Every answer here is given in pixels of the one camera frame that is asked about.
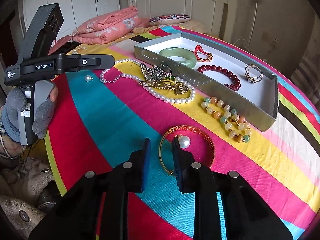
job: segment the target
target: multicolored striped cloth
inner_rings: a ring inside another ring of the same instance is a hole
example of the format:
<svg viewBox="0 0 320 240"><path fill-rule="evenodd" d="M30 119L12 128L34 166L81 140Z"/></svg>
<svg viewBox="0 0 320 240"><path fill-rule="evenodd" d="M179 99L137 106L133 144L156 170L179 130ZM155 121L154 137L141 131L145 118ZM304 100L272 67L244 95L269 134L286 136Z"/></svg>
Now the multicolored striped cloth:
<svg viewBox="0 0 320 240"><path fill-rule="evenodd" d="M264 133L253 129L249 143L237 143L229 138L220 122L200 107L204 99L201 93L188 105L170 105L150 96L131 79L120 78L115 83L103 84L99 81L101 71L61 75L55 81L60 93L46 137L60 192L64 194L87 171L103 173L127 161L130 153L141 149L148 137L152 142L152 155L146 191L129 194L129 239L191 239L194 194L179 192L175 178L167 176L162 169L157 150L162 135L170 127L192 125L204 130L214 142L212 170L238 171L297 239L320 208L320 116L287 78L233 45L178 26L132 35L113 45L86 45L78 51L112 54L116 60L135 58L137 42L178 32L197 35L235 50L277 74L280 102L276 122ZM105 78L113 80L121 73L142 78L140 68L129 62L116 65ZM87 74L94 80L85 82ZM172 91L167 95L175 97ZM188 150L196 160L208 163L203 139L184 134L191 138ZM168 137L163 147L164 162L169 168L173 166L171 139Z"/></svg>

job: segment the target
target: jade bangle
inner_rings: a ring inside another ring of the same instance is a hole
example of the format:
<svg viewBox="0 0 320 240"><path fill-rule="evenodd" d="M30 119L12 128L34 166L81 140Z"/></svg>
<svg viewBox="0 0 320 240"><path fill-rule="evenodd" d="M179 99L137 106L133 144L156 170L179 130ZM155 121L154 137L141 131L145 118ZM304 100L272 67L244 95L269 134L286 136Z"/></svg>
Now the jade bangle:
<svg viewBox="0 0 320 240"><path fill-rule="evenodd" d="M189 68L194 68L197 63L196 55L188 50L183 48L167 48L159 52L159 55L164 57L183 57L186 60L175 60Z"/></svg>

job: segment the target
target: gold bracelet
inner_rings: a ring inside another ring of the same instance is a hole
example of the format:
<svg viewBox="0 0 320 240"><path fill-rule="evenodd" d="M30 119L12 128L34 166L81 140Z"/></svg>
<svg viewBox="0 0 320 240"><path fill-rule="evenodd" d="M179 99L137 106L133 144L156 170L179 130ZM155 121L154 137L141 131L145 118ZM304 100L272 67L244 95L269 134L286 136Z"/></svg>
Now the gold bracelet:
<svg viewBox="0 0 320 240"><path fill-rule="evenodd" d="M213 141L211 140L210 136L207 135L207 134L206 134L204 131L202 131L201 129L196 128L196 127L194 127L194 126L179 125L179 126L171 127L169 130L167 130L167 131L165 132L165 134L162 136L161 141L160 141L158 154L159 154L159 160L160 160L161 166L163 167L163 169L165 170L165 172L168 173L169 176L173 174L173 170L172 170L172 171L168 170L168 169L166 168L166 166L164 165L164 163L163 163L162 156L161 156L162 144L163 144L164 139L167 137L167 135L173 133L174 131L178 131L178 130L190 131L190 132L199 134L199 135L202 136L202 138L204 138L204 139L206 140L206 142L209 144L209 147L210 147L210 149L211 149L211 160L210 160L210 165L209 165L209 168L211 168L211 167L212 167L212 164L213 164L213 161L214 161L214 144L213 144Z"/></svg>

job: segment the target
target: gloved hand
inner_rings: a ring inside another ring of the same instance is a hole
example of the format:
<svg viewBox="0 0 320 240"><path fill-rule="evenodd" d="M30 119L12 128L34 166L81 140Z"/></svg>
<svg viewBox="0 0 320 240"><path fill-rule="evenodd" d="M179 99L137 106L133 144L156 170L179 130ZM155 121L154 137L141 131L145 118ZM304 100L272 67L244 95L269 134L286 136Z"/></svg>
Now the gloved hand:
<svg viewBox="0 0 320 240"><path fill-rule="evenodd" d="M38 135L39 139L44 138L47 127L54 113L55 102L58 96L58 88L54 87L50 96L44 101L36 111L36 118L32 125L33 132ZM8 96L2 111L2 122L5 131L10 138L20 142L20 132L18 124L18 111L25 110L27 99L23 92L17 87L13 88Z"/></svg>

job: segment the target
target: white headboard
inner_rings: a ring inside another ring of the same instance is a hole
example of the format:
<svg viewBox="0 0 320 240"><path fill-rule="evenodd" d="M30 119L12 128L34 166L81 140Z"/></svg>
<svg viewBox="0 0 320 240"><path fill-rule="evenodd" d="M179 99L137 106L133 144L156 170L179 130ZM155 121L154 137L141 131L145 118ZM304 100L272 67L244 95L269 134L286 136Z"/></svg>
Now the white headboard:
<svg viewBox="0 0 320 240"><path fill-rule="evenodd" d="M238 2L237 0L128 0L128 5L137 7L138 15L146 18L171 13L187 14L193 20L203 23L212 36L221 36L220 29L224 29L223 40L230 43ZM227 19L225 26L221 28L222 15L226 8Z"/></svg>

